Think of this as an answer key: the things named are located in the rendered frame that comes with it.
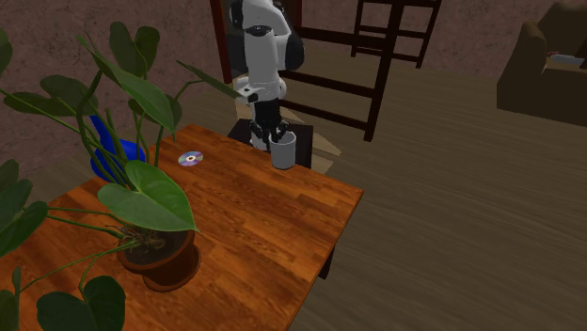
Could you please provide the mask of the green potted plant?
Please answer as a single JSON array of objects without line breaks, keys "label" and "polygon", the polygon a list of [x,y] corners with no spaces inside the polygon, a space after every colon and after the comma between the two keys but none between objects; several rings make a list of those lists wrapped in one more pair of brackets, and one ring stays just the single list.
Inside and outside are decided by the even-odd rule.
[{"label": "green potted plant", "polygon": [[[133,74],[120,64],[111,64],[97,50],[91,38],[79,40],[92,55],[99,70],[90,87],[78,81],[45,86],[46,97],[29,98],[24,94],[5,95],[11,109],[40,114],[56,122],[65,117],[77,120],[75,132],[89,155],[100,152],[100,171],[109,183],[101,188],[98,199],[107,208],[107,216],[119,222],[111,235],[119,239],[117,252],[140,246],[158,245],[162,232],[181,232],[196,227],[191,205],[180,186],[157,164],[129,159],[119,141],[113,151],[96,142],[87,132],[86,116],[95,115],[95,90],[107,76],[134,98],[139,108],[162,128],[174,131],[172,109],[163,91],[147,81],[144,73]],[[0,165],[0,258],[23,244],[49,217],[49,207],[42,201],[29,203],[33,183],[20,179],[19,165],[7,160]],[[43,331],[121,331],[125,319],[125,293],[110,276],[81,279],[81,295],[51,292],[37,302],[38,322]]]}]

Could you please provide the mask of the large dark wooden frame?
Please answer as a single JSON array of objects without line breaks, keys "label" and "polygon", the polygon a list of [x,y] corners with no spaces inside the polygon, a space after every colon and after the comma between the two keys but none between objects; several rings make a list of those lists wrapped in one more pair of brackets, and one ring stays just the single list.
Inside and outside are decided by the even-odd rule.
[{"label": "large dark wooden frame", "polygon": [[346,44],[359,49],[367,49],[372,52],[377,51],[380,55],[380,61],[373,87],[364,87],[356,84],[332,80],[311,74],[299,73],[296,71],[286,71],[285,77],[288,79],[293,79],[298,82],[308,83],[318,87],[326,87],[329,89],[334,89],[341,92],[346,92],[349,94],[369,98],[371,100],[371,105],[369,115],[366,120],[348,118],[346,116],[338,115],[330,111],[325,111],[315,107],[300,104],[298,102],[279,101],[278,105],[284,106],[295,111],[300,111],[304,114],[308,114],[318,118],[323,118],[345,126],[360,129],[364,132],[363,139],[365,141],[372,141],[381,102],[388,80],[389,66],[393,58],[393,52],[396,39],[398,37],[399,26],[405,9],[405,3],[403,0],[385,0],[385,2],[391,5],[388,26],[384,29],[385,37],[376,38],[371,36],[362,36],[350,33],[305,27],[302,25],[301,19],[301,9],[303,0],[293,0],[293,27],[296,31],[301,33],[302,38],[326,41],[337,44]]}]

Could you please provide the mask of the wooden table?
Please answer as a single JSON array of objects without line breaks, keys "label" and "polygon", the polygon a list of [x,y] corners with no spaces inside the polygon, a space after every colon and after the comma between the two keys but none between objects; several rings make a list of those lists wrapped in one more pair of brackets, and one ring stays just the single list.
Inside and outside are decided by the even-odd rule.
[{"label": "wooden table", "polygon": [[[178,164],[194,150],[204,155],[200,163]],[[361,190],[299,165],[275,169],[267,153],[193,124],[154,152],[193,209],[201,252],[194,278],[157,293],[127,272],[103,232],[103,181],[94,178],[55,199],[55,218],[0,258],[0,290],[22,271],[20,331],[41,331],[42,295],[77,293],[82,276],[102,275],[126,292],[124,331],[288,331]]]}]

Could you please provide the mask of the grey cup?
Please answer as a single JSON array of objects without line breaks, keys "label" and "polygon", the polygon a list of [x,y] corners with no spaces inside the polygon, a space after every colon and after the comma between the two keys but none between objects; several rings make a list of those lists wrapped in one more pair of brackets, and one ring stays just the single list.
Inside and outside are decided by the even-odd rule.
[{"label": "grey cup", "polygon": [[272,166],[285,170],[291,168],[296,161],[296,135],[291,131],[284,132],[280,139],[269,135]]}]

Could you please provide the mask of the brown sofa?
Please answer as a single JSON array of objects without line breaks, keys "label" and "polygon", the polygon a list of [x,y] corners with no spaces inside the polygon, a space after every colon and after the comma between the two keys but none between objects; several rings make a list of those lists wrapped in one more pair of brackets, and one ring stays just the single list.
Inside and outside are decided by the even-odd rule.
[{"label": "brown sofa", "polygon": [[497,107],[587,127],[587,5],[556,2],[522,24]]}]

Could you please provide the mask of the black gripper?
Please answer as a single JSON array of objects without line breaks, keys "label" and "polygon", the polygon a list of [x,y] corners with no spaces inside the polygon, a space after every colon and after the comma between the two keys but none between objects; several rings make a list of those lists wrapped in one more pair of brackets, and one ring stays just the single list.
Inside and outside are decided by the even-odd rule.
[{"label": "black gripper", "polygon": [[278,99],[254,103],[255,120],[249,122],[252,144],[267,144],[269,132],[264,128],[275,128],[273,139],[280,140],[286,134],[289,122],[282,120]]}]

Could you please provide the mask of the blue curved object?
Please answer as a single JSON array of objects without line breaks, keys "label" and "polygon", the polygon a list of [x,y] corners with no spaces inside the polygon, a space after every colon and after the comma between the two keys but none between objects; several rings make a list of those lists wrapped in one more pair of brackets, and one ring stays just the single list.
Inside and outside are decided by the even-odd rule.
[{"label": "blue curved object", "polygon": [[[110,133],[106,130],[105,126],[103,125],[103,122],[99,119],[98,116],[95,116],[95,115],[91,115],[90,119],[92,121],[94,128],[96,129],[96,131],[99,135],[100,143],[101,143],[102,147],[105,150],[107,150],[108,152],[116,154]],[[132,161],[132,160],[140,160],[141,162],[146,161],[145,153],[144,153],[143,149],[139,149],[139,152],[136,152],[136,143],[135,142],[131,142],[131,141],[124,140],[124,139],[121,139],[119,142],[120,142],[122,148],[124,149],[124,151],[127,155],[127,158],[130,161]],[[104,170],[113,179],[115,179],[116,176],[114,175],[112,169],[109,167],[109,164],[104,159],[102,152],[99,149],[95,149],[94,153],[96,155],[97,160],[100,162],[100,164],[104,168]],[[94,171],[94,173],[98,177],[102,178],[105,181],[108,181],[108,178],[102,173],[102,171],[99,169],[99,167],[96,165],[96,163],[93,159],[90,159],[90,164],[91,164],[92,170]]]}]

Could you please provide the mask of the shiny compact disc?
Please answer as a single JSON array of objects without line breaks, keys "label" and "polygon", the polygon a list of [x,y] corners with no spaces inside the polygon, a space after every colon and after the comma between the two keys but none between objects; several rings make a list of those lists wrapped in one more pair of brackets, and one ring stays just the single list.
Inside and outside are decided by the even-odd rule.
[{"label": "shiny compact disc", "polygon": [[180,166],[195,166],[203,160],[203,153],[201,151],[188,151],[178,158]]}]

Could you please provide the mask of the small dark wooden frame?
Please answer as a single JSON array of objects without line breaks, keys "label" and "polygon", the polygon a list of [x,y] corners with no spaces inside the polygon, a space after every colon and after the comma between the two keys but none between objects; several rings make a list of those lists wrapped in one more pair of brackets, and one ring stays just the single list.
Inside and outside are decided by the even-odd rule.
[{"label": "small dark wooden frame", "polygon": [[424,32],[398,28],[397,31],[392,34],[394,40],[397,40],[398,37],[421,40],[421,48],[418,55],[397,54],[396,52],[391,54],[392,59],[414,62],[416,64],[416,68],[420,69],[425,58],[428,45],[430,43],[442,0],[357,0],[357,14],[355,18],[354,35],[358,36],[360,32],[371,32],[385,35],[387,37],[389,35],[389,30],[387,28],[365,25],[362,23],[362,14],[364,5],[366,3],[390,5],[389,21],[391,23],[397,24],[401,24],[403,13],[406,7],[430,8],[432,10],[430,19]]}]

